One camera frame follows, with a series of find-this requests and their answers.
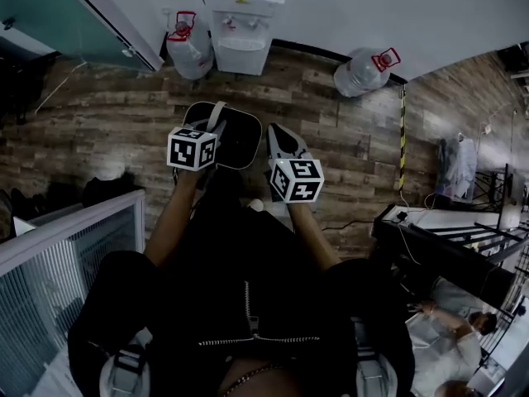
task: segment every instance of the water bottle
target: water bottle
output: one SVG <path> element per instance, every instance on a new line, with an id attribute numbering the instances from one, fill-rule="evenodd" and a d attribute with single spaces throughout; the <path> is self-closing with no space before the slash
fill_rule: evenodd
<path id="1" fill-rule="evenodd" d="M 167 52 L 186 79 L 202 78 L 213 67 L 213 48 L 207 29 L 195 22 L 195 12 L 178 12 L 176 29 L 167 37 Z"/>
<path id="2" fill-rule="evenodd" d="M 389 79 L 389 68 L 400 63 L 392 47 L 382 51 L 362 47 L 350 54 L 351 60 L 334 73 L 334 84 L 340 94 L 356 97 L 383 87 Z"/>

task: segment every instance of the yellow black striped pole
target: yellow black striped pole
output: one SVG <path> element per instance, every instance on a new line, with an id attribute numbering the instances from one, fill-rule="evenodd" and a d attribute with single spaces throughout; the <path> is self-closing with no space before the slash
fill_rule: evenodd
<path id="1" fill-rule="evenodd" d="M 404 187 L 404 161 L 406 159 L 406 85 L 400 98 L 400 178 L 398 180 L 398 193 L 402 195 Z"/>

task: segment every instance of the necklace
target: necklace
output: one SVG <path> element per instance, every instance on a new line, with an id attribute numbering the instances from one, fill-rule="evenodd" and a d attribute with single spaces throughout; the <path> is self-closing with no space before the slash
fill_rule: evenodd
<path id="1" fill-rule="evenodd" d="M 255 376 L 263 372 L 272 371 L 273 369 L 283 369 L 283 368 L 284 366 L 281 363 L 270 363 L 269 365 L 260 367 L 259 369 L 255 369 L 252 372 L 248 372 L 246 375 L 242 376 L 241 378 L 236 380 L 233 384 L 231 384 L 230 388 L 227 389 L 226 393 L 224 393 L 222 397 L 227 397 L 234 390 L 236 390 L 241 385 L 243 385 L 245 382 L 247 382 L 252 376 Z"/>

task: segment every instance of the black jacket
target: black jacket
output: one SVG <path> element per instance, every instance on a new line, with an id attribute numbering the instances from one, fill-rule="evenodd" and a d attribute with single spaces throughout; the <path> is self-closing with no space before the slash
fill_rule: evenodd
<path id="1" fill-rule="evenodd" d="M 229 356 L 261 356 L 295 358 L 307 395 L 353 396 L 351 317 L 364 320 L 374 349 L 397 373 L 398 395 L 408 395 L 412 346 L 387 273 L 364 259 L 321 273 L 265 212 L 242 209 L 224 221 L 195 217 L 163 270 L 131 251 L 103 260 L 69 332 L 70 368 L 85 397 L 98 395 L 107 355 L 143 327 L 154 337 L 151 395 L 214 396 Z"/>

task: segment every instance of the wire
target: wire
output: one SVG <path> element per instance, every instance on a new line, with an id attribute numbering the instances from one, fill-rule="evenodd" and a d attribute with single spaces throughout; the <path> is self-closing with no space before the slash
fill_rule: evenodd
<path id="1" fill-rule="evenodd" d="M 417 263 L 418 265 L 420 265 L 420 263 L 418 261 L 416 261 L 413 256 L 412 256 L 412 253 L 410 252 L 410 248 L 407 246 L 407 242 L 406 242 L 406 238 L 404 238 L 404 234 L 403 234 L 403 230 L 400 228 L 400 222 L 397 223 L 397 228 L 398 230 L 400 231 L 400 235 L 403 237 L 403 240 L 404 240 L 404 246 L 406 246 L 406 250 L 407 250 L 407 253 L 410 255 L 410 257 L 412 258 L 412 260 Z"/>
<path id="2" fill-rule="evenodd" d="M 322 229 L 322 231 L 326 231 L 327 229 L 334 229 L 334 230 L 337 230 L 337 231 L 341 231 L 342 229 L 346 229 L 347 227 L 349 227 L 353 223 L 373 223 L 373 222 L 374 221 L 350 221 L 349 223 L 347 223 L 343 227 L 325 227 L 325 228 Z"/>
<path id="3" fill-rule="evenodd" d="M 410 205 L 407 203 L 406 199 L 403 197 L 403 193 L 400 192 L 399 195 L 400 195 L 401 200 L 406 204 L 406 207 L 407 207 L 407 212 L 406 212 L 406 213 L 417 213 L 417 212 L 425 212 L 426 210 L 433 210 L 433 204 L 435 204 L 435 202 L 436 202 L 436 200 L 434 199 L 431 208 L 428 208 L 428 207 L 427 207 L 427 208 L 422 208 L 422 209 L 420 209 L 420 210 L 412 210 L 412 209 L 410 208 Z"/>
<path id="4" fill-rule="evenodd" d="M 73 72 L 75 72 L 75 70 L 79 69 L 81 66 L 85 66 L 87 63 L 88 63 L 88 62 L 83 62 L 83 63 L 81 63 L 81 64 L 75 66 L 75 68 L 73 68 L 72 70 L 70 70 L 68 76 L 66 76 L 66 78 L 64 78 L 63 81 L 62 81 L 59 85 L 57 85 L 57 87 L 55 87 L 55 89 L 54 89 L 51 93 L 48 94 L 48 96 L 44 99 L 44 101 L 43 101 L 41 104 L 39 104 L 39 107 L 38 107 L 37 109 L 35 109 L 35 115 L 39 112 L 39 110 L 41 110 L 41 108 L 42 108 L 42 106 L 44 105 L 44 103 L 46 103 L 46 102 L 50 99 L 50 97 L 51 97 L 52 95 L 54 95 L 55 92 L 56 92 L 59 88 L 61 88 L 61 87 L 64 85 L 64 83 L 65 83 L 66 81 L 68 81 L 68 78 L 70 77 L 70 75 L 71 75 Z"/>
<path id="5" fill-rule="evenodd" d="M 481 146 L 481 127 L 483 125 L 487 126 L 490 124 L 490 120 L 495 117 L 500 110 L 502 110 L 503 108 L 509 106 L 511 104 L 511 102 L 507 102 L 507 103 L 504 103 L 502 104 L 499 108 L 496 109 L 496 111 L 490 115 L 489 117 L 487 117 L 487 120 L 486 121 L 482 121 L 479 123 L 479 129 L 478 129 L 478 138 L 476 138 L 476 141 L 477 141 L 477 144 L 476 144 L 476 157 L 478 156 L 479 154 L 479 147 Z"/>

